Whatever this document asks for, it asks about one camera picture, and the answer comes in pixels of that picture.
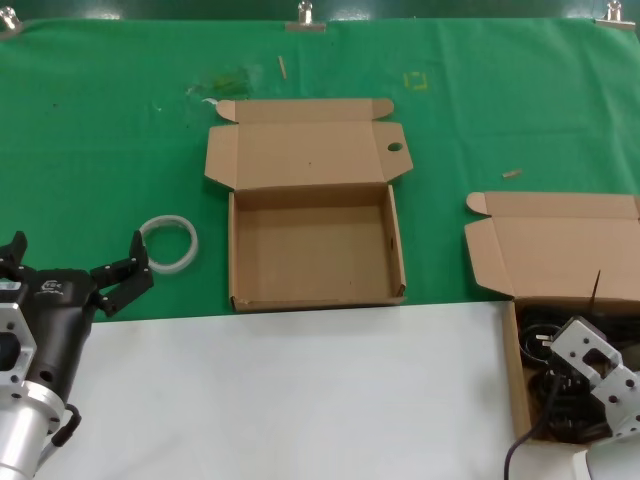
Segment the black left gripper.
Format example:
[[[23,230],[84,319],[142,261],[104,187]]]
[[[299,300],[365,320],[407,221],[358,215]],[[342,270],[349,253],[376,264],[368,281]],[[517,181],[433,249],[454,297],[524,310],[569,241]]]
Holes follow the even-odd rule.
[[[22,263],[28,241],[23,231],[1,247],[2,279],[26,280],[21,310],[36,343],[27,379],[60,399],[69,398],[96,306],[113,317],[153,285],[142,234],[135,230],[129,255],[88,272],[76,269],[33,270]]]

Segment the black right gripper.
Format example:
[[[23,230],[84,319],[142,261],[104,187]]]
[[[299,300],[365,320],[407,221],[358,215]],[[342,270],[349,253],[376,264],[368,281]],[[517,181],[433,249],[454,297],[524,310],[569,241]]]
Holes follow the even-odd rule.
[[[630,370],[639,369],[639,316],[598,315],[594,324],[618,350]]]

